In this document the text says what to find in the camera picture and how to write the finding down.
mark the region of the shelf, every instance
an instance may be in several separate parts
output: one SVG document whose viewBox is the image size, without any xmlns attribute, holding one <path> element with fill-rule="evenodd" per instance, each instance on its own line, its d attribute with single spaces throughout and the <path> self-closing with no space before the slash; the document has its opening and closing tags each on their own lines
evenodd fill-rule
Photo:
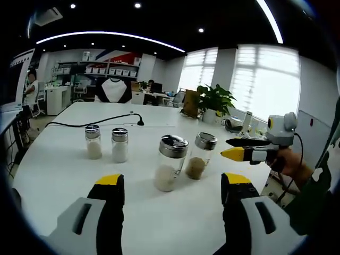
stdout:
<svg viewBox="0 0 340 255">
<path fill-rule="evenodd" d="M 79 63 L 98 63 L 98 64 L 107 64 L 108 61 L 79 61 Z"/>
<path fill-rule="evenodd" d="M 105 73 L 77 73 L 79 75 L 99 75 L 99 76 L 105 76 Z"/>
<path fill-rule="evenodd" d="M 57 62 L 59 65 L 64 65 L 64 64 L 76 64 L 78 61 L 66 61 L 66 62 Z"/>
<path fill-rule="evenodd" d="M 57 62 L 59 65 L 65 65 L 65 64 L 79 64 L 79 63 L 97 63 L 97 64 L 115 64 L 115 65 L 123 65 L 123 66 L 132 66 L 132 67 L 138 67 L 138 65 L 131 65 L 131 64 L 125 64 L 125 63 L 117 63 L 117 62 L 108 62 L 108 61 L 68 61 L 68 62 Z"/>
<path fill-rule="evenodd" d="M 117 77 L 125 77 L 125 78 L 137 79 L 137 77 L 126 76 L 126 75 L 118 75 L 118 74 L 108 74 L 107 76 L 117 76 Z"/>
<path fill-rule="evenodd" d="M 130 79 L 137 79 L 137 77 L 132 77 L 132 76 L 126 76 L 126 75 L 118 75 L 118 74 L 101 74 L 101 73 L 77 73 L 79 75 L 98 75 L 98 76 L 116 76 L 116 77 L 125 77 L 125 78 L 130 78 Z"/>
<path fill-rule="evenodd" d="M 116 63 L 116 62 L 110 62 L 110 64 L 115 64 L 115 65 L 126 65 L 126 66 L 133 66 L 133 67 L 138 67 L 138 65 L 131 65 L 131 64 L 124 64 L 124 63 Z"/>
</svg>

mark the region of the floor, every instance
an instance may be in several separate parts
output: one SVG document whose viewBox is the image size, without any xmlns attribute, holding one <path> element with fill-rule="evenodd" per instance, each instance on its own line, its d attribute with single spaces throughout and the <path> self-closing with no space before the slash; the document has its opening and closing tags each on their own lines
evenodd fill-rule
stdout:
<svg viewBox="0 0 340 255">
<path fill-rule="evenodd" d="M 48 122 L 51 122 L 55 119 L 56 116 L 46 116 L 46 115 L 42 115 L 36 119 L 31 119 L 30 123 L 31 123 L 31 127 L 32 130 L 30 130 L 29 136 L 31 138 L 32 141 L 34 141 L 37 136 L 39 135 L 40 132 L 42 132 L 45 128 L 45 125 Z M 10 177 L 10 184 L 13 183 L 13 179 L 15 177 L 15 174 L 18 170 L 18 165 L 14 164 L 13 168 L 11 170 L 11 174 L 12 176 Z M 271 199 L 273 199 L 274 201 L 276 201 L 276 199 L 282 194 L 283 190 L 281 185 L 273 178 L 268 178 L 267 181 L 268 185 L 263 189 L 261 195 L 262 196 L 269 196 Z M 295 198 L 294 195 L 292 194 L 286 194 L 285 197 L 281 200 L 281 203 L 279 203 L 280 206 L 287 206 L 287 204 L 289 204 L 293 199 Z"/>
<path fill-rule="evenodd" d="M 38 137 L 39 133 L 42 132 L 48 122 L 51 122 L 55 119 L 56 116 L 47 116 L 42 115 L 37 117 L 36 119 L 32 118 L 30 119 L 31 124 L 31 130 L 28 131 L 28 135 L 32 142 Z M 16 172 L 18 170 L 19 165 L 14 164 L 11 169 L 11 174 L 8 175 L 9 177 L 9 183 L 12 185 L 13 180 L 15 178 Z"/>
</svg>

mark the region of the window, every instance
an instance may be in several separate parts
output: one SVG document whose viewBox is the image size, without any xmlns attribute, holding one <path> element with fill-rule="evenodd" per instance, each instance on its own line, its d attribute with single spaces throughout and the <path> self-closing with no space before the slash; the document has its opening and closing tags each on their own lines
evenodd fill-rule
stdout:
<svg viewBox="0 0 340 255">
<path fill-rule="evenodd" d="M 211 85 L 218 48 L 190 52 L 185 58 L 178 90 L 196 90 L 201 84 Z"/>
<path fill-rule="evenodd" d="M 300 59 L 297 51 L 277 46 L 239 45 L 230 92 L 241 111 L 267 120 L 297 112 Z"/>
</svg>

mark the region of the metal lid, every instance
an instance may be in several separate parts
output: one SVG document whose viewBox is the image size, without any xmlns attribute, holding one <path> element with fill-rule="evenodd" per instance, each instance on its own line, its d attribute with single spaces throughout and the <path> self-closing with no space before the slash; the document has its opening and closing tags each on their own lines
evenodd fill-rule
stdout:
<svg viewBox="0 0 340 255">
<path fill-rule="evenodd" d="M 85 127 L 85 137 L 94 139 L 100 136 L 100 128 L 98 125 L 87 125 Z"/>
<path fill-rule="evenodd" d="M 183 158 L 188 151 L 189 143 L 176 135 L 167 134 L 161 137 L 159 152 L 169 158 Z"/>
<path fill-rule="evenodd" d="M 195 145 L 203 150 L 213 150 L 217 144 L 217 138 L 211 134 L 200 132 L 196 135 Z"/>
<path fill-rule="evenodd" d="M 111 138 L 115 142 L 126 142 L 128 140 L 128 131 L 122 127 L 112 129 Z"/>
</svg>

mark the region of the glass jar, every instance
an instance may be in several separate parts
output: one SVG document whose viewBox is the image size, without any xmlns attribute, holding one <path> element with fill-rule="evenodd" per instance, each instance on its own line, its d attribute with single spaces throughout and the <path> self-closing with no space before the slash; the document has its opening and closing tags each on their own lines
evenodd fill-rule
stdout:
<svg viewBox="0 0 340 255">
<path fill-rule="evenodd" d="M 190 153 L 190 160 L 185 173 L 188 177 L 199 180 L 209 163 L 212 151 L 217 143 L 217 138 L 211 134 L 200 132 L 195 139 L 195 147 Z"/>
<path fill-rule="evenodd" d="M 176 178 L 182 170 L 189 143 L 176 135 L 164 135 L 159 143 L 158 166 L 155 187 L 161 191 L 172 191 Z"/>
<path fill-rule="evenodd" d="M 100 143 L 100 129 L 98 125 L 87 125 L 85 127 L 85 139 L 87 142 L 87 154 L 89 159 L 102 157 Z"/>
<path fill-rule="evenodd" d="M 112 158 L 116 163 L 123 163 L 128 159 L 128 131 L 122 127 L 112 129 Z"/>
</svg>

